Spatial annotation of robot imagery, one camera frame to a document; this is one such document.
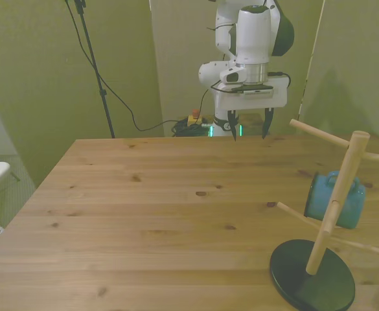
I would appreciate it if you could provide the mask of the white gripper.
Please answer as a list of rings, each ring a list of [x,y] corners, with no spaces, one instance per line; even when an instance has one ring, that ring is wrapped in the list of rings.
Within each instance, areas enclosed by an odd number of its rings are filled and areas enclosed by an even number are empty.
[[[288,101],[289,78],[273,76],[261,85],[219,83],[214,87],[215,106],[227,112],[227,120],[233,139],[236,141],[236,127],[239,117],[236,110],[264,109],[262,138],[265,139],[273,120],[274,108],[283,108]]]

